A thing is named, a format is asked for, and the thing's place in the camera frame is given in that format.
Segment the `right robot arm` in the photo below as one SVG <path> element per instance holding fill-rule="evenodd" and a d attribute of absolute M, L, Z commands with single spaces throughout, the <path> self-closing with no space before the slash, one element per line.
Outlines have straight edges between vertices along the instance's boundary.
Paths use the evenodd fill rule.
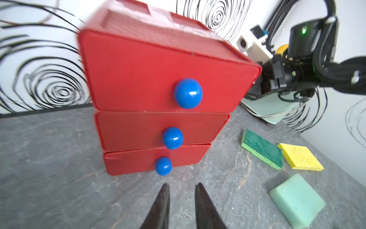
<path fill-rule="evenodd" d="M 255 38 L 265 37 L 265 40 L 259 48 L 247 46 L 248 56 L 261 65 L 262 72 L 245 99 L 254 101 L 276 94 L 284 102 L 304 103 L 314 96 L 318 87 L 364 95 L 366 58 L 334 62 L 339 26 L 334 1 L 326 1 L 326 17 L 293 26 L 289 46 L 283 52 L 273 51 L 272 39 L 294 4 L 294 1 L 282 1 L 265 31 L 259 27 L 250 30 Z"/>

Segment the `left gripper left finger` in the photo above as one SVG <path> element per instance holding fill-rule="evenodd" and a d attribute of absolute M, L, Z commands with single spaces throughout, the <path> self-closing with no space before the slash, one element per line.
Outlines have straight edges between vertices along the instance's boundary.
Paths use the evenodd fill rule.
<path fill-rule="evenodd" d="M 168 229 L 170 218 L 170 187 L 164 183 L 140 229 Z"/>

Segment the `mint green foam sponge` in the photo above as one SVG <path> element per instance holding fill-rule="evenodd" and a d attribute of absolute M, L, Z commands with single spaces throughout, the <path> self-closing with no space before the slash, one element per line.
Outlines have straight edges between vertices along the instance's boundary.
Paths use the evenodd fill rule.
<path fill-rule="evenodd" d="M 299 174 L 295 174 L 276 188 L 269 196 L 294 229 L 310 227 L 326 202 Z"/>

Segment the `yellow sponge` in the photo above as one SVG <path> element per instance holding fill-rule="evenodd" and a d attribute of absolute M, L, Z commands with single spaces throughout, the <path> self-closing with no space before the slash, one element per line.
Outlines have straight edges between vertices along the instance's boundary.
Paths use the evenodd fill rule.
<path fill-rule="evenodd" d="M 307 147 L 280 143 L 277 145 L 292 169 L 322 171 L 325 168 Z"/>

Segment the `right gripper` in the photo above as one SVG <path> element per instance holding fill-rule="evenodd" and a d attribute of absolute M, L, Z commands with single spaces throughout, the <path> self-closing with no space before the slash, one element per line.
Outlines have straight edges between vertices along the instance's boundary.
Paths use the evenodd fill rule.
<path fill-rule="evenodd" d="M 244 96 L 258 100 L 271 94 L 289 94 L 297 91 L 297 62 L 276 54 L 266 63 L 259 62 L 262 72 Z"/>

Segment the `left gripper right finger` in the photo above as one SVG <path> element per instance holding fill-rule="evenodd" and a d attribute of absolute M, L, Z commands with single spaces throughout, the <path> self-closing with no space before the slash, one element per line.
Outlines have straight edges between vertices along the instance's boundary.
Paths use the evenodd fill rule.
<path fill-rule="evenodd" d="M 195 215 L 197 229 L 227 229 L 202 183 L 195 186 Z"/>

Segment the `green scouring sponge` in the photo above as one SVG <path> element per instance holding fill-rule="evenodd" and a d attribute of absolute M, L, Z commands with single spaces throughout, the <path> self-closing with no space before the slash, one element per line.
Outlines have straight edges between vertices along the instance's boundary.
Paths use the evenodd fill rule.
<path fill-rule="evenodd" d="M 251 130 L 243 133 L 241 146 L 276 170 L 283 168 L 282 149 Z"/>

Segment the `red drawer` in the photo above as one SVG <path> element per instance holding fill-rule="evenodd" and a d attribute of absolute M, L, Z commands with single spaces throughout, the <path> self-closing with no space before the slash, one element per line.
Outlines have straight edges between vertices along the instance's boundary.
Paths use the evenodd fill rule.
<path fill-rule="evenodd" d="M 181 112 L 175 86 L 196 80 L 203 90 L 197 113 L 230 113 L 261 69 L 168 49 L 125 37 L 83 31 L 80 50 L 94 105 L 103 111 Z"/>
<path fill-rule="evenodd" d="M 116 152 L 163 147 L 163 133 L 170 127 L 183 134 L 183 145 L 211 143 L 229 114 L 107 112 L 94 114 L 96 128 L 104 151 Z"/>
<path fill-rule="evenodd" d="M 172 167 L 181 167 L 199 163 L 210 148 L 210 144 L 187 145 L 170 150 L 148 148 L 103 154 L 107 173 L 111 176 L 152 171 L 156 169 L 159 158 L 166 157 Z"/>

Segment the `red drawer cabinet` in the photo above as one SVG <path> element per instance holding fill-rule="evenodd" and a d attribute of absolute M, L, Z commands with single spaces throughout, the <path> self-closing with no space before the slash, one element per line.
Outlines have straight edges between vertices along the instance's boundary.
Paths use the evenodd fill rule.
<path fill-rule="evenodd" d="M 83 31 L 125 37 L 225 61 L 246 60 L 258 65 L 202 23 L 138 1 L 106 1 L 79 35 Z"/>

